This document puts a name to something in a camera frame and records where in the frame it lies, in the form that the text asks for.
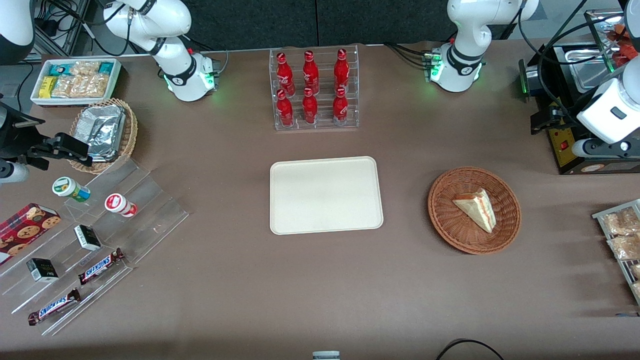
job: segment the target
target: clear acrylic display stand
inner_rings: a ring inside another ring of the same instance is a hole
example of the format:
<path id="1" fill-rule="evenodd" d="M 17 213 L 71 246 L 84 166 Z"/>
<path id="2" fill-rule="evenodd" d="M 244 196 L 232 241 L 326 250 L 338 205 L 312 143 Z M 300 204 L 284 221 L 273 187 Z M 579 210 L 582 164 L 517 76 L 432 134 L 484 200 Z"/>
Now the clear acrylic display stand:
<path id="1" fill-rule="evenodd" d="M 333 66 L 338 60 L 338 50 L 347 51 L 347 62 L 349 63 L 349 88 L 346 99 L 349 102 L 347 108 L 347 121 L 343 126 L 336 126 L 333 123 L 333 100 L 335 99 L 335 89 L 333 87 Z M 316 95 L 318 102 L 318 119 L 314 125 L 308 124 L 304 119 L 302 99 L 304 99 L 305 80 L 302 74 L 302 66 L 305 64 L 305 51 L 314 52 L 314 60 L 320 73 L 320 92 Z M 276 103 L 278 98 L 276 92 L 280 88 L 278 82 L 278 60 L 276 55 L 284 53 L 287 56 L 287 63 L 293 71 L 293 83 L 296 85 L 296 93 L 289 98 L 293 105 L 294 124 L 292 127 L 282 126 L 278 116 Z M 360 98 L 360 78 L 359 78 L 358 46 L 327 46 L 310 47 L 308 49 L 272 49 L 269 52 L 269 78 L 271 80 L 271 99 L 273 101 L 273 118 L 276 130 L 313 130 L 313 129 L 340 129 L 343 127 L 358 127 L 360 125 L 360 112 L 358 111 L 358 100 Z"/>
<path id="2" fill-rule="evenodd" d="M 165 236 L 172 232 L 188 214 L 174 198 L 162 191 L 149 171 L 132 159 L 116 161 L 105 172 L 91 180 L 87 187 L 91 197 L 85 202 L 69 199 L 60 209 L 60 224 L 32 243 L 22 253 L 0 268 L 2 301 L 12 313 L 24 318 L 30 313 L 68 294 L 77 288 L 82 301 L 71 304 L 48 316 L 32 328 L 42 335 L 54 335 L 113 285 L 131 272 L 140 260 Z M 121 193 L 138 206 L 132 218 L 111 213 L 104 208 L 110 193 Z M 92 252 L 80 247 L 74 227 L 78 224 L 93 228 L 102 247 Z M 80 285 L 78 275 L 120 248 L 125 259 L 119 260 L 103 274 Z M 33 280 L 26 262 L 31 258 L 49 259 L 58 280 L 42 283 Z"/>

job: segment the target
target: black wall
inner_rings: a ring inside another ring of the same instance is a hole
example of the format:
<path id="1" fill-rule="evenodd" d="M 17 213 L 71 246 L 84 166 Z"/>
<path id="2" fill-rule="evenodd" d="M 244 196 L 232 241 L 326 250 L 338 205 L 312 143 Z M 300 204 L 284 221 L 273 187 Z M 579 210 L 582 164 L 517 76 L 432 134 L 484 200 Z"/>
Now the black wall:
<path id="1" fill-rule="evenodd" d="M 447 0 L 183 0 L 189 36 L 214 49 L 444 40 Z M 499 36 L 504 27 L 493 30 Z"/>

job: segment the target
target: red cookie box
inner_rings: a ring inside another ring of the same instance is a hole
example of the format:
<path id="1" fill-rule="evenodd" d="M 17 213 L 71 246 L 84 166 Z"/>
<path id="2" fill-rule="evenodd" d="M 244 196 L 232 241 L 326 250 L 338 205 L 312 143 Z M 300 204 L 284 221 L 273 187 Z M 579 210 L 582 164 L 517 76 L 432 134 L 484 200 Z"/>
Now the red cookie box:
<path id="1" fill-rule="evenodd" d="M 55 210 L 31 203 L 0 224 L 0 265 L 59 222 Z"/>

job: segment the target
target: foil-wrapped food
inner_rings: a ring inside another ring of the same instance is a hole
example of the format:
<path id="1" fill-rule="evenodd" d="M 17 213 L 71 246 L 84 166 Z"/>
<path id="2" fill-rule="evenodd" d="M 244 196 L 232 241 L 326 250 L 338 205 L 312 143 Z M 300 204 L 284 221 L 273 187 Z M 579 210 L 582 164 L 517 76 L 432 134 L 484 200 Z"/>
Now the foil-wrapped food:
<path id="1" fill-rule="evenodd" d="M 118 157 L 127 113 L 118 105 L 92 106 L 82 111 L 74 138 L 89 145 L 88 154 L 96 163 Z"/>

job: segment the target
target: small black box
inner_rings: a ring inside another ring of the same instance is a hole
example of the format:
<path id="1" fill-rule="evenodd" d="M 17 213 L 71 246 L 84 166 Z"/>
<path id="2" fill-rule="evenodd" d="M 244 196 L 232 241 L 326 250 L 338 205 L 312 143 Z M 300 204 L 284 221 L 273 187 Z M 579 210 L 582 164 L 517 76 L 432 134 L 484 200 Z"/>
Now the small black box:
<path id="1" fill-rule="evenodd" d="M 74 231 L 82 248 L 90 251 L 100 250 L 100 241 L 91 227 L 78 225 L 74 228 Z"/>
<path id="2" fill-rule="evenodd" d="M 51 261 L 47 259 L 30 259 L 27 261 L 27 267 L 35 281 L 54 282 L 55 280 L 58 280 L 56 269 L 53 268 Z"/>

